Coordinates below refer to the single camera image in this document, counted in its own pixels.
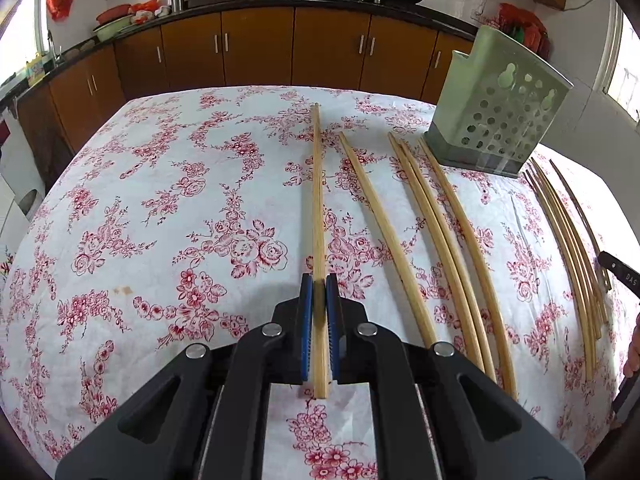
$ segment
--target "black countertop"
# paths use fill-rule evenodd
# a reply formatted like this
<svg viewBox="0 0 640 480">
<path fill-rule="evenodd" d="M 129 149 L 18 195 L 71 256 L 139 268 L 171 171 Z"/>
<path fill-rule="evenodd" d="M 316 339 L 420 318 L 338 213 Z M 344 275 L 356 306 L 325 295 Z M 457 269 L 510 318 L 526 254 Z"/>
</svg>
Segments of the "black countertop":
<svg viewBox="0 0 640 480">
<path fill-rule="evenodd" d="M 404 22 L 415 23 L 416 25 L 422 25 L 424 27 L 434 28 L 435 30 L 441 30 L 469 41 L 473 41 L 476 37 L 476 33 L 478 32 L 478 28 L 470 23 L 421 5 L 386 4 L 384 1 L 377 4 L 374 3 L 374 0 L 235 0 L 210 6 L 195 7 L 194 9 L 187 9 L 183 12 L 170 14 L 164 18 L 151 20 L 143 23 L 143 25 L 140 25 L 139 27 L 128 30 L 123 34 L 118 34 L 110 40 L 98 43 L 94 47 L 81 50 L 73 59 L 65 61 L 63 64 L 55 67 L 47 73 L 44 78 L 33 87 L 25 91 L 24 86 L 18 85 L 15 89 L 11 90 L 4 98 L 2 98 L 2 100 L 0 100 L 0 110 L 6 108 L 14 97 L 20 98 L 27 95 L 31 89 L 37 88 L 39 85 L 50 81 L 59 73 L 65 71 L 68 67 L 114 41 L 121 40 L 122 38 L 131 36 L 132 34 L 136 34 L 142 30 L 147 30 L 148 28 L 158 27 L 164 23 L 182 20 L 192 16 L 209 14 L 210 12 L 221 12 L 222 10 L 247 9 L 251 7 L 324 7 L 327 9 L 368 12 L 375 16 L 385 16 L 396 20 L 402 20 Z"/>
</svg>

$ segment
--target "bundle of chopsticks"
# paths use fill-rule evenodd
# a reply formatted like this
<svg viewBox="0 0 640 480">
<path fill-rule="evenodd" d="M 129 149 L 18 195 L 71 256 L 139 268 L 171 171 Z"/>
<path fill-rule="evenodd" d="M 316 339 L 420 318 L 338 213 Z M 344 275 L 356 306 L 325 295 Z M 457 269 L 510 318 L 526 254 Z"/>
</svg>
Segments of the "bundle of chopsticks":
<svg viewBox="0 0 640 480">
<path fill-rule="evenodd" d="M 564 259 L 564 264 L 574 293 L 578 318 L 580 319 L 582 341 L 584 343 L 586 378 L 590 381 L 593 379 L 593 370 L 597 360 L 595 342 L 602 337 L 600 331 L 602 325 L 609 322 L 596 272 L 602 272 L 605 286 L 608 286 L 610 290 L 609 277 L 606 270 L 600 267 L 597 267 L 596 270 L 591 265 L 582 239 L 578 235 L 575 224 L 556 193 L 556 190 L 551 186 L 546 174 L 533 158 L 531 159 L 531 163 L 532 171 L 526 171 L 526 177 L 545 212 L 549 225 L 551 225 L 551 229 L 558 242 L 562 258 Z M 590 234 L 596 254 L 599 254 L 600 249 L 598 243 L 582 208 L 568 183 L 558 170 L 558 167 L 553 163 L 552 165 L 569 192 L 574 205 L 578 209 L 578 214 Z"/>
<path fill-rule="evenodd" d="M 320 288 L 322 282 L 321 277 L 324 276 L 324 245 L 323 245 L 323 229 L 322 229 L 322 151 L 320 142 L 319 129 L 319 111 L 318 106 L 312 107 L 312 123 L 314 125 L 314 283 Z M 434 193 L 431 187 L 423 177 L 418 161 L 416 160 L 412 150 L 405 142 L 398 142 L 392 134 L 389 134 L 389 140 L 396 153 L 396 157 L 404 170 L 409 186 L 415 196 L 420 207 L 420 211 L 424 215 L 434 244 L 438 251 L 438 255 L 442 261 L 444 273 L 449 283 L 456 311 L 460 318 L 463 336 L 465 338 L 465 347 L 467 357 L 478 368 L 483 370 L 487 376 L 496 381 L 496 368 L 492 359 L 489 348 L 486 330 L 482 322 L 478 300 L 471 285 L 468 270 L 457 238 L 452 236 L 447 225 L 446 218 L 440 211 Z M 424 304 L 424 298 L 420 292 L 415 273 L 412 270 L 396 232 L 391 226 L 388 217 L 380 203 L 380 199 L 374 190 L 369 177 L 365 173 L 357 155 L 348 143 L 344 134 L 340 134 L 340 142 L 349 158 L 351 165 L 356 173 L 360 187 L 369 202 L 369 206 L 380 227 L 383 238 L 391 252 L 394 265 L 402 281 L 402 286 L 407 294 L 409 305 L 424 345 L 429 348 L 437 339 L 433 320 Z M 462 205 L 453 191 L 453 188 L 447 180 L 439 163 L 435 160 L 433 154 L 428 149 L 426 143 L 420 140 L 420 146 L 425 155 L 429 159 L 436 178 L 444 190 L 447 199 L 451 205 L 454 215 L 462 227 L 463 235 L 466 238 L 468 250 L 471 254 L 478 279 L 481 284 L 482 293 L 484 295 L 486 307 L 490 313 L 494 326 L 495 341 L 498 349 L 498 357 L 500 359 L 500 369 L 502 371 L 502 381 L 505 391 L 511 397 L 516 399 L 517 388 L 515 382 L 515 374 L 513 363 L 509 352 L 509 344 L 502 315 L 498 306 L 497 296 L 493 283 L 489 276 L 489 270 L 482 257 L 476 235 L 473 227 L 466 218 Z M 320 299 L 320 292 L 314 296 L 314 300 Z M 326 371 L 326 316 L 321 309 L 314 310 L 314 330 L 312 335 L 312 367 L 313 381 L 316 397 L 324 398 L 323 395 L 328 394 L 327 371 Z"/>
</svg>

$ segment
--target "silver screw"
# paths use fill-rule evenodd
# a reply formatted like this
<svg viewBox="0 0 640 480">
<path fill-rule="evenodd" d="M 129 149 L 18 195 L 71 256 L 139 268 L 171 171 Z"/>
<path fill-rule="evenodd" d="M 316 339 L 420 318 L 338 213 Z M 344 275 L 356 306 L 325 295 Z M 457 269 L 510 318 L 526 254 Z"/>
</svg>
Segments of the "silver screw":
<svg viewBox="0 0 640 480">
<path fill-rule="evenodd" d="M 200 359 L 204 357 L 204 354 L 206 353 L 207 347 L 200 343 L 187 346 L 186 354 L 189 359 Z"/>
<path fill-rule="evenodd" d="M 371 337 L 378 333 L 378 327 L 373 323 L 360 323 L 358 325 L 358 334 Z"/>
<path fill-rule="evenodd" d="M 267 337 L 276 337 L 282 334 L 282 327 L 277 323 L 267 323 L 262 327 L 262 334 Z"/>
<path fill-rule="evenodd" d="M 436 355 L 440 357 L 451 357 L 455 354 L 456 349 L 453 348 L 451 343 L 447 343 L 444 341 L 440 341 L 433 346 L 433 351 L 436 352 Z"/>
</svg>

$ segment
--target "gray base of utensil holder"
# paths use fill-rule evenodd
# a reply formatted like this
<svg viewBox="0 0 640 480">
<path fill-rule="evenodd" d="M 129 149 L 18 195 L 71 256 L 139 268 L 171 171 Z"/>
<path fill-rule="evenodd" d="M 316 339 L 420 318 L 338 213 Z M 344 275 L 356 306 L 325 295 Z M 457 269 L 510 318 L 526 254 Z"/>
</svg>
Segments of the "gray base of utensil holder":
<svg viewBox="0 0 640 480">
<path fill-rule="evenodd" d="M 432 122 L 429 129 L 424 133 L 424 140 L 436 160 L 443 166 L 453 166 L 464 170 L 482 171 L 483 173 L 517 178 L 518 172 L 523 165 L 522 162 L 515 162 L 514 160 L 507 160 L 505 164 L 504 158 L 499 155 L 480 152 L 472 148 L 453 146 L 444 139 L 435 122 Z"/>
</svg>

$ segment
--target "floral tablecloth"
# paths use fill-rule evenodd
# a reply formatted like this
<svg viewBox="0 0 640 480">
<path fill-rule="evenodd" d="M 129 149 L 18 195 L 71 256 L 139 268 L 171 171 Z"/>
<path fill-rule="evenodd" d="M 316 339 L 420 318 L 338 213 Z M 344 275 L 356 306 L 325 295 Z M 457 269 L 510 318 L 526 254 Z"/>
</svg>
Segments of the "floral tablecloth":
<svg viewBox="0 0 640 480">
<path fill-rule="evenodd" d="M 426 223 L 393 156 L 414 148 L 434 107 L 318 88 L 204 89 L 137 99 L 78 153 L 38 210 L 0 311 L 0 400 L 54 474 L 69 449 L 193 341 L 235 342 L 298 294 L 312 267 L 312 127 L 321 104 L 327 264 L 370 320 L 421 344 L 399 277 L 342 152 L 344 132 L 409 256 L 438 337 L 464 351 Z M 543 146 L 545 169 L 594 257 L 549 158 L 563 170 L 602 248 L 640 267 L 640 248 L 606 185 Z M 424 157 L 424 174 L 446 198 Z M 570 283 L 523 178 L 446 168 L 492 272 L 511 341 L 518 399 L 582 459 L 604 437 L 637 309 L 612 278 L 612 323 L 586 382 Z M 463 250 L 460 228 L 450 227 Z M 475 274 L 468 254 L 470 272 Z M 476 287 L 481 307 L 482 295 Z M 494 361 L 494 327 L 485 309 Z M 274 386 L 264 477 L 376 478 L 368 389 Z"/>
</svg>

